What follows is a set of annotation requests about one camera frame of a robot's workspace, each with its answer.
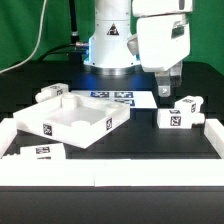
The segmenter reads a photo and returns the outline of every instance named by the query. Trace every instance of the white foam block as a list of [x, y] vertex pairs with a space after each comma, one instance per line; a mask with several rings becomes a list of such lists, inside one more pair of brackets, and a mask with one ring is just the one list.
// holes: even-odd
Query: white foam block
[[16, 135], [17, 129], [15, 120], [5, 118], [0, 123], [0, 158], [2, 158]]
[[224, 127], [217, 119], [205, 121], [205, 136], [215, 148], [219, 156], [224, 159]]
[[62, 143], [36, 145], [20, 148], [21, 159], [66, 159], [65, 148]]

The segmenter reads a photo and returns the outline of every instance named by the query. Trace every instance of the white paper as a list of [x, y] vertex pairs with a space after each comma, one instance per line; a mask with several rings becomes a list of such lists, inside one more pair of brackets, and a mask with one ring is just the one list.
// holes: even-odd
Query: white paper
[[82, 96], [91, 96], [129, 104], [131, 108], [156, 109], [151, 91], [72, 91]]

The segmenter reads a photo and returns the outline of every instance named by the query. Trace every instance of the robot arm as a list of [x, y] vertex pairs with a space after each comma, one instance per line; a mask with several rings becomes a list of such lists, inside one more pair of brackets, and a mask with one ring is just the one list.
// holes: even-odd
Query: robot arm
[[[131, 2], [134, 16], [140, 17], [135, 35]], [[95, 0], [95, 32], [84, 68], [119, 75], [142, 66], [155, 72], [159, 95], [169, 96], [171, 76], [181, 76], [182, 60], [190, 52], [186, 13], [192, 10], [193, 0]]]
[[155, 72], [159, 95], [169, 96], [171, 77], [181, 77], [182, 60], [190, 52], [186, 13], [192, 0], [133, 0], [137, 34], [128, 38], [128, 48], [139, 54], [145, 72]]

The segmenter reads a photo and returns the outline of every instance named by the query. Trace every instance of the warning label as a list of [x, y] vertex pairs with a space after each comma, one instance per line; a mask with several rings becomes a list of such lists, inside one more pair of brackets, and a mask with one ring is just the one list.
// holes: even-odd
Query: warning label
[[111, 35], [111, 36], [119, 36], [119, 33], [117, 31], [117, 28], [115, 26], [115, 24], [113, 23], [113, 25], [111, 26], [110, 30], [108, 31], [107, 35]]

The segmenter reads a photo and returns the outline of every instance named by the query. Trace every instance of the black tabletop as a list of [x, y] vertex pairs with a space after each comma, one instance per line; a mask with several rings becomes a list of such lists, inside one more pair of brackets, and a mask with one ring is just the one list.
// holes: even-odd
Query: black tabletop
[[[35, 104], [41, 88], [65, 83], [71, 90], [152, 91], [158, 108], [173, 108], [185, 96], [202, 96], [201, 111], [206, 118], [224, 120], [224, 76], [203, 63], [185, 63], [182, 85], [171, 97], [161, 98], [153, 73], [137, 72], [122, 76], [102, 76], [85, 72], [80, 65], [69, 63], [31, 63], [0, 76], [0, 119]], [[204, 126], [192, 129], [159, 129], [157, 110], [131, 109], [131, 118], [123, 125], [83, 150], [65, 144], [67, 158], [219, 158], [207, 138]], [[55, 141], [19, 131], [7, 153], [19, 153], [21, 146]]]
[[[171, 97], [160, 98], [151, 73], [103, 77], [69, 63], [30, 63], [0, 75], [0, 120], [33, 105], [41, 88], [61, 82], [70, 90], [152, 91], [159, 108], [172, 108], [188, 95], [202, 96], [206, 118], [223, 122], [224, 76], [207, 64], [185, 63], [182, 79]], [[87, 149], [65, 144], [67, 158], [219, 159], [203, 134], [203, 125], [162, 130], [156, 113], [132, 109], [130, 120]], [[19, 131], [7, 153], [53, 142]], [[0, 223], [218, 224], [224, 220], [222, 187], [1, 187], [0, 192]]]

